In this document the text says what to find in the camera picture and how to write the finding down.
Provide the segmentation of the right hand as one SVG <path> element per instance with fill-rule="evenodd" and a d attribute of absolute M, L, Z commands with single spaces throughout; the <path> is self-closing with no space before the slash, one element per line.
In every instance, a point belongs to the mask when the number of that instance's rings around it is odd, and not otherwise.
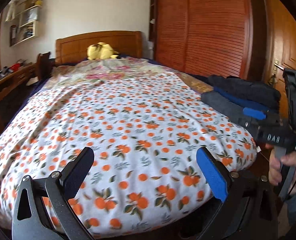
<path fill-rule="evenodd" d="M 282 181 L 282 175 L 280 172 L 281 165 L 293 166 L 296 168 L 296 151 L 281 157 L 281 159 L 279 160 L 275 157 L 275 150 L 274 148 L 272 148 L 272 145 L 267 145 L 267 146 L 269 146 L 269 148 L 272 149 L 270 153 L 270 158 L 269 158 L 269 173 L 268 173 L 269 182 L 273 186 L 277 186 Z M 296 181 L 296 172 L 292 180 L 291 187 L 293 187 L 293 184 L 295 181 Z M 296 184 L 292 189 L 290 195 L 294 195 L 295 193 L 296 193 Z"/>

